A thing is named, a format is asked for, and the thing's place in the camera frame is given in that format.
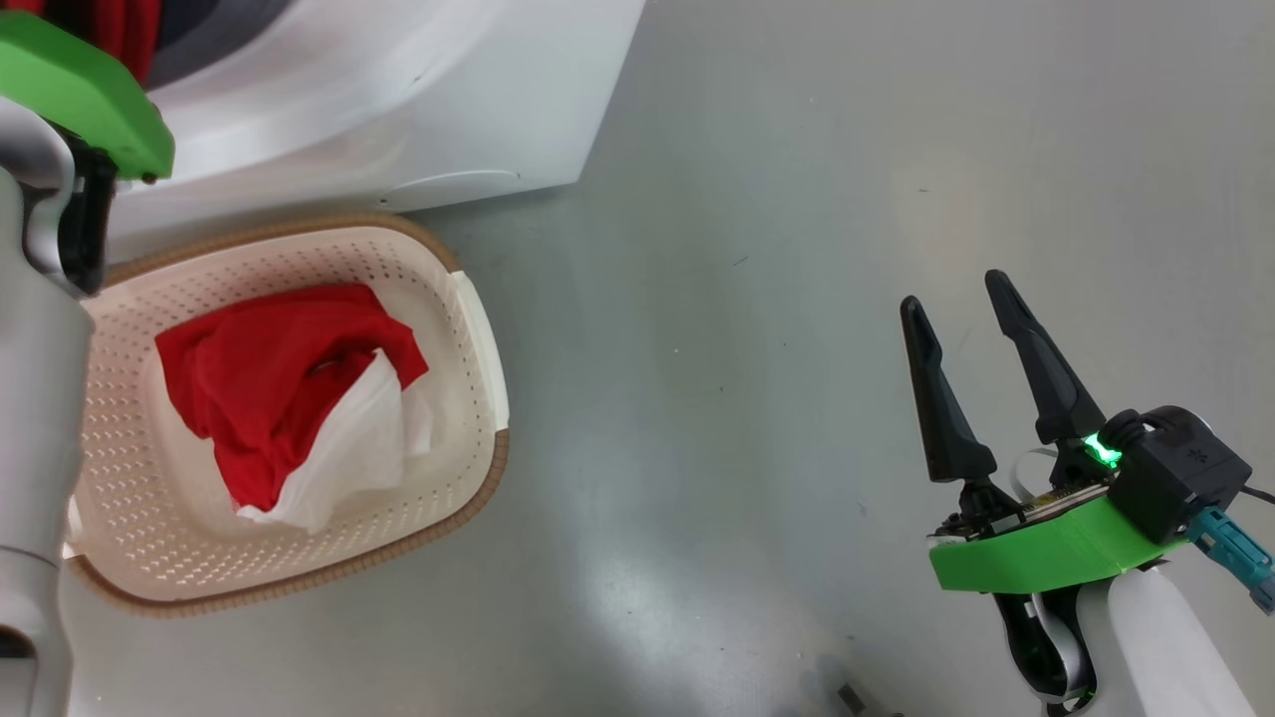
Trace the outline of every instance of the blue connector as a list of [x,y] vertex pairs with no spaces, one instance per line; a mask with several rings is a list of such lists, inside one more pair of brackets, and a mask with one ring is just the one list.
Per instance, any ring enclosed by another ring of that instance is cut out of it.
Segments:
[[1271,556],[1216,508],[1207,508],[1187,526],[1187,540],[1210,560],[1230,570],[1248,588],[1262,612],[1275,612],[1275,573]]

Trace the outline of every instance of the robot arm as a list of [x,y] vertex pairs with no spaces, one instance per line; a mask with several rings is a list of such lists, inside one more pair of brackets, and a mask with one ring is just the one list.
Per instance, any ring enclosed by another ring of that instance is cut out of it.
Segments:
[[[5,128],[15,115],[0,111]],[[79,476],[93,327],[79,302],[28,262],[28,214],[18,180],[0,168],[0,700],[17,714],[59,714],[71,658],[57,575]]]
[[1187,542],[1228,568],[1270,615],[1271,558],[1225,515],[1252,469],[1182,408],[1107,420],[1003,272],[987,273],[1057,462],[1026,501],[991,481],[915,297],[900,309],[929,478],[964,481],[935,531],[943,589],[987,593],[1010,654],[1049,716],[1253,714],[1195,614],[1155,570]]
[[168,176],[172,137],[119,63],[0,11],[0,713],[61,714],[57,609],[116,179]]

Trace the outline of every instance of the green led light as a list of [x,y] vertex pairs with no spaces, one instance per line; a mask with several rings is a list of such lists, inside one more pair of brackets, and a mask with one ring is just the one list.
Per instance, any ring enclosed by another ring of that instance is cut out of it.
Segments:
[[1119,450],[1107,448],[1105,445],[1098,443],[1098,434],[1086,438],[1085,445],[1089,447],[1089,454],[1093,455],[1099,463],[1105,464],[1108,468],[1114,468],[1116,464],[1119,463],[1121,455],[1123,455]]

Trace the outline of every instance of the red cloth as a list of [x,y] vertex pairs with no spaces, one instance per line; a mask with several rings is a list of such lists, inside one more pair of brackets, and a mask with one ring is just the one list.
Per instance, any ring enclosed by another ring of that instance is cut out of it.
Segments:
[[93,42],[144,83],[159,43],[163,0],[94,0],[91,11]]
[[4,0],[4,3],[0,3],[0,8],[5,10],[26,10],[38,15],[45,11],[45,0]]
[[238,505],[274,508],[337,401],[385,351],[407,388],[428,370],[412,329],[363,285],[242,301],[156,337],[168,398],[213,439]]

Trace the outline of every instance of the black cable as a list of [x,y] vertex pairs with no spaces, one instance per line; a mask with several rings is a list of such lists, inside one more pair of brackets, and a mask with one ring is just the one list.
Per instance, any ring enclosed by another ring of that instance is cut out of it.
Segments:
[[1248,487],[1248,486],[1241,486],[1239,492],[1242,492],[1244,495],[1251,495],[1251,496],[1253,496],[1253,498],[1256,498],[1258,500],[1265,500],[1266,503],[1270,503],[1271,505],[1275,505],[1275,495],[1271,495],[1271,494],[1266,492],[1265,490],[1258,490],[1258,489]]

